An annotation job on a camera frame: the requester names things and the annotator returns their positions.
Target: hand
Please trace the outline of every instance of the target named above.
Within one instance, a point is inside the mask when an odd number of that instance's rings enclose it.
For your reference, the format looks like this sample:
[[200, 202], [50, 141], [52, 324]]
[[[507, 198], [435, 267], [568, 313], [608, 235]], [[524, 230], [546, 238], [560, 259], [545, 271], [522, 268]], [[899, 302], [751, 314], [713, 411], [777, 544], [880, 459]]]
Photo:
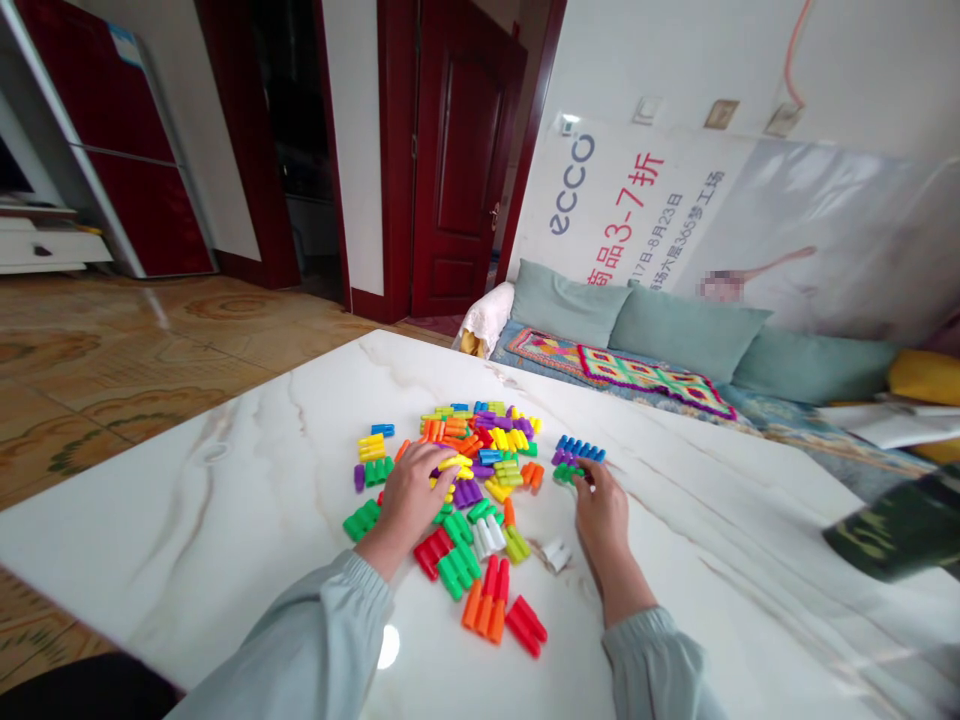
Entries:
[[577, 530], [584, 549], [595, 564], [607, 555], [624, 549], [629, 552], [627, 494], [606, 465], [586, 458], [578, 458], [577, 462], [587, 471], [586, 478], [573, 476], [577, 487]]
[[606, 465], [578, 458], [587, 478], [574, 475], [577, 530], [603, 594], [607, 627], [657, 606], [657, 599], [630, 552], [627, 494]]
[[433, 488], [430, 473], [456, 454], [451, 448], [413, 444], [387, 478], [380, 519], [354, 549], [387, 582], [440, 512], [460, 466], [440, 473]]

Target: doorway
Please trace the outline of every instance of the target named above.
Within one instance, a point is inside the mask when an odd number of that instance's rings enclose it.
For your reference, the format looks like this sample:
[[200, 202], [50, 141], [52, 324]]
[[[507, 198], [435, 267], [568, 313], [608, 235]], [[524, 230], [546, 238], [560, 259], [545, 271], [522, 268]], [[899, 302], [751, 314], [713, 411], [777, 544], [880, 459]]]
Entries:
[[453, 334], [506, 274], [565, 6], [378, 3], [387, 316]]

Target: marble tabletop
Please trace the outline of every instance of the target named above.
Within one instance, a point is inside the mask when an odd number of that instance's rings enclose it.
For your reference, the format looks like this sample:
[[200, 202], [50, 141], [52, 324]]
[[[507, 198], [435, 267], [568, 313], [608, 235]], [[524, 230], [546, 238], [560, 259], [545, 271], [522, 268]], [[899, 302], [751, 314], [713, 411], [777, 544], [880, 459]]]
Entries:
[[[960, 583], [860, 574], [820, 529], [858, 508], [799, 450], [376, 331], [0, 514], [0, 562], [183, 688], [236, 649], [288, 584], [350, 546], [356, 440], [451, 402], [502, 400], [606, 448], [630, 545], [709, 654], [732, 718], [947, 717], [960, 710]], [[549, 462], [549, 455], [541, 461]], [[613, 716], [601, 608], [573, 496], [516, 493], [531, 544], [571, 563], [514, 568], [550, 633], [539, 660], [460, 628], [463, 605], [412, 558], [365, 717]], [[36, 528], [45, 528], [36, 532]]]

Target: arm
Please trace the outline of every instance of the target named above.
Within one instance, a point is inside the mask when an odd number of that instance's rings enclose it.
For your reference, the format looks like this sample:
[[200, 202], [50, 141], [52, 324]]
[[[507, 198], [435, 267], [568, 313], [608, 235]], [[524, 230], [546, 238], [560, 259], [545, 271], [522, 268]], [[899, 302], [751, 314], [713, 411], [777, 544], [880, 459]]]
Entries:
[[387, 585], [443, 505], [459, 466], [430, 488], [429, 476], [456, 453], [411, 447], [384, 489], [376, 527], [355, 550], [294, 583], [226, 662], [168, 718], [341, 720], [360, 714], [380, 656], [391, 600]]
[[606, 466], [580, 460], [577, 528], [603, 596], [603, 646], [613, 666], [618, 718], [719, 720], [703, 686], [704, 652], [681, 633], [650, 589], [627, 541], [626, 493]]

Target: cable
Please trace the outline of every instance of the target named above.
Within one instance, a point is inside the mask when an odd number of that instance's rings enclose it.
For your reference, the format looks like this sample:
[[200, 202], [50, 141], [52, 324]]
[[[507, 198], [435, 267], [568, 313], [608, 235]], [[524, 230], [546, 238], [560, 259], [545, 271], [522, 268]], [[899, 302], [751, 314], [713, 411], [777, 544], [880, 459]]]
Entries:
[[803, 10], [800, 11], [800, 17], [797, 18], [797, 24], [793, 28], [793, 35], [790, 37], [790, 47], [787, 48], [787, 62], [783, 67], [783, 80], [787, 84], [787, 92], [790, 93], [793, 102], [796, 103], [797, 107], [801, 110], [807, 106], [807, 103], [800, 97], [797, 89], [793, 86], [793, 53], [797, 49], [797, 40], [800, 38], [800, 31], [803, 30], [803, 26], [806, 24], [807, 15], [810, 13], [810, 7], [812, 5], [813, 0], [806, 0], [803, 4]]

